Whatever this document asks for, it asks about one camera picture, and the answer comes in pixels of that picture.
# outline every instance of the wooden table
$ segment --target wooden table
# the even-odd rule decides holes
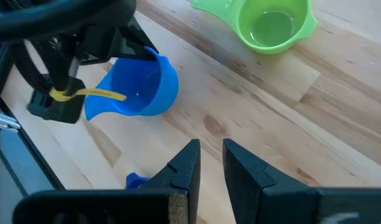
[[[381,186],[381,0],[313,5],[313,36],[269,56],[189,1],[138,0],[137,20],[179,76],[161,116],[44,121],[27,112],[32,90],[15,68],[2,97],[68,189],[122,189],[130,172],[153,176],[200,139],[199,223],[235,223],[223,138],[308,185]],[[95,86],[110,66],[78,77]]]

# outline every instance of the green cup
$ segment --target green cup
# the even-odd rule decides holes
[[[261,54],[289,49],[318,24],[310,0],[194,0],[192,6],[219,17]]]

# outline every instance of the yellow strap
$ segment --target yellow strap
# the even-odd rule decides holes
[[[51,89],[51,91],[49,92],[49,95],[54,100],[59,101],[59,102],[68,101],[68,100],[70,100],[73,97],[78,96],[78,95],[103,96],[103,97],[107,97],[107,98],[111,98],[111,99],[115,99],[115,100],[121,100],[121,101],[124,101],[127,98],[126,96],[119,94],[119,93],[115,93],[113,91],[101,90],[101,89],[96,89],[96,88],[77,90],[77,92],[71,96],[65,96],[64,94],[65,94],[64,91],[57,91],[55,88]]]

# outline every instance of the blue cup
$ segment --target blue cup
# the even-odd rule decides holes
[[[151,52],[156,61],[119,58],[108,74],[96,86],[121,93],[124,101],[89,95],[85,98],[85,117],[91,120],[104,112],[127,116],[154,116],[168,110],[178,94],[177,73],[168,58]]]

